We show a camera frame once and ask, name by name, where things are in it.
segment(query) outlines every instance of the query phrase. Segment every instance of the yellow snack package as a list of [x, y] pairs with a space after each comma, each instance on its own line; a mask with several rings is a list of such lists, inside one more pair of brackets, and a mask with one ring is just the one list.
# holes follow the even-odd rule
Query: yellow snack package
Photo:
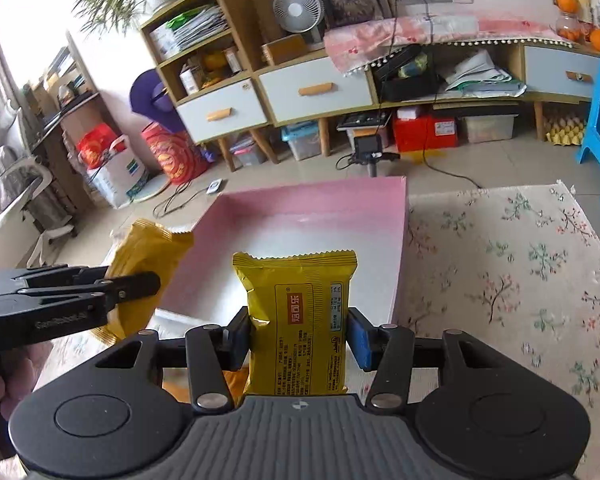
[[357, 266], [354, 251], [263, 259], [234, 254], [254, 326], [247, 393], [342, 393], [349, 281]]
[[193, 233], [172, 233], [149, 220], [136, 220], [116, 249], [106, 278], [130, 276], [152, 270], [160, 276], [160, 291], [155, 296], [120, 303], [108, 315], [108, 323], [91, 332], [104, 344], [115, 344], [146, 328], [165, 287], [180, 259], [193, 245]]

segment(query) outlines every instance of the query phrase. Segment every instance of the metal pivot screw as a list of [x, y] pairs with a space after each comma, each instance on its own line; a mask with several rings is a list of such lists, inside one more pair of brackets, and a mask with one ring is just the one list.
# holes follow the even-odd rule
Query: metal pivot screw
[[396, 394], [375, 394], [371, 405], [380, 410], [392, 410], [402, 404], [402, 399]]
[[218, 410], [227, 405], [229, 399], [223, 394], [202, 394], [196, 399], [196, 404], [205, 410]]

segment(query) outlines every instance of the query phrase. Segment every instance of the wooden drawer handle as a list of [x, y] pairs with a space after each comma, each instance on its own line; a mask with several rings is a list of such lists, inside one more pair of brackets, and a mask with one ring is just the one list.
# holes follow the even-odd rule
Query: wooden drawer handle
[[211, 112], [206, 116], [206, 120], [208, 122], [211, 121], [219, 121], [221, 119], [226, 119], [231, 115], [232, 108], [225, 108], [224, 110], [218, 110], [217, 112]]
[[325, 94], [325, 93], [333, 90], [333, 87], [334, 87], [333, 83], [321, 83], [319, 85], [305, 86], [304, 88], [298, 89], [298, 94], [299, 95]]
[[572, 81], [580, 81], [582, 83], [593, 83], [593, 78], [589, 74], [581, 74], [580, 72], [569, 72], [567, 70], [567, 77]]

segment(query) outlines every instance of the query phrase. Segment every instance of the human hand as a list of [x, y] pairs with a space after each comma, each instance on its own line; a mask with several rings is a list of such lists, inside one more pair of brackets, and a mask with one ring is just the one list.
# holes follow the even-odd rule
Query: human hand
[[0, 413], [5, 420], [9, 420], [18, 403], [32, 392], [52, 348], [50, 342], [23, 348], [6, 383], [0, 376]]

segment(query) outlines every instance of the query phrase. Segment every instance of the floral tablecloth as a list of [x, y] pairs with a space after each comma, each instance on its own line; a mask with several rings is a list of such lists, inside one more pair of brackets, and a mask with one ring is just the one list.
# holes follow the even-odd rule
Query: floral tablecloth
[[561, 182], [410, 197], [408, 303], [419, 336], [459, 328], [574, 395], [600, 475], [600, 242]]

